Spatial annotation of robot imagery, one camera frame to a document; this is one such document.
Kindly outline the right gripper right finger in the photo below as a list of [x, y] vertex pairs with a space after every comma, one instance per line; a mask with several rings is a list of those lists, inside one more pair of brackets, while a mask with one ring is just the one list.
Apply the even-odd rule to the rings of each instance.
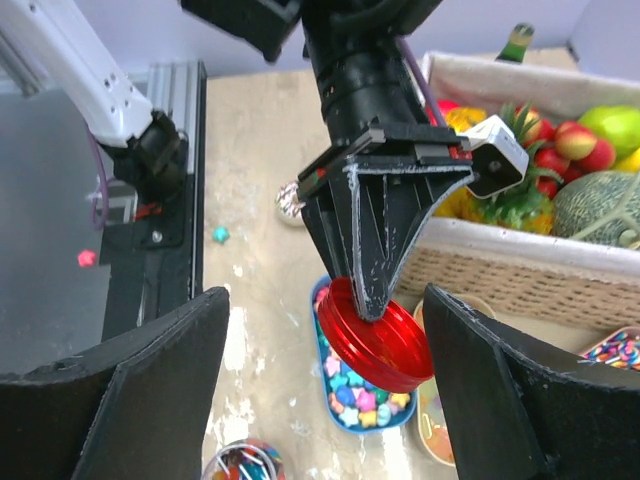
[[434, 285], [423, 315], [459, 478], [638, 478], [638, 373], [559, 349]]

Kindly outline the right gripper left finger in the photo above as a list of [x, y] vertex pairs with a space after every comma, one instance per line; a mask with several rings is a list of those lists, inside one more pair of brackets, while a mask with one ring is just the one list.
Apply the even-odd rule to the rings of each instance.
[[2, 478], [199, 478], [229, 317], [229, 293], [214, 287], [79, 354], [2, 375]]

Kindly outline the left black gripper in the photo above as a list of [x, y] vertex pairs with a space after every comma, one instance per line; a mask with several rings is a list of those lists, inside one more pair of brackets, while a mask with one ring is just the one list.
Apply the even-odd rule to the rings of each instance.
[[[436, 1], [183, 1], [274, 63], [304, 31], [330, 147], [298, 177], [302, 216], [332, 279], [380, 319], [409, 253], [444, 199], [474, 179], [461, 139], [430, 123], [403, 43]], [[347, 184], [337, 184], [348, 180]]]

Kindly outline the clear glass jar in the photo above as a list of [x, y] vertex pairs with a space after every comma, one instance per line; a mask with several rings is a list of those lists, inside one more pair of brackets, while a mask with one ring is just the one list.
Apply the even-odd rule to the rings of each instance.
[[202, 480], [286, 480], [283, 459], [269, 443], [255, 438], [221, 448], [204, 468]]

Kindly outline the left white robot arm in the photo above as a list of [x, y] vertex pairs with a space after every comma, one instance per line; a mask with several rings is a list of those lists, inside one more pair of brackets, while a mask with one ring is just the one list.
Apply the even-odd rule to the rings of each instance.
[[[433, 210], [474, 179], [462, 139], [433, 126], [413, 84], [404, 36], [432, 1], [185, 1], [182, 9], [278, 59], [304, 31], [330, 147], [298, 177], [302, 217], [363, 319], [381, 318]], [[182, 189], [181, 138], [169, 115], [127, 79], [72, 1], [5, 1], [1, 16], [65, 90], [115, 176], [141, 198]]]

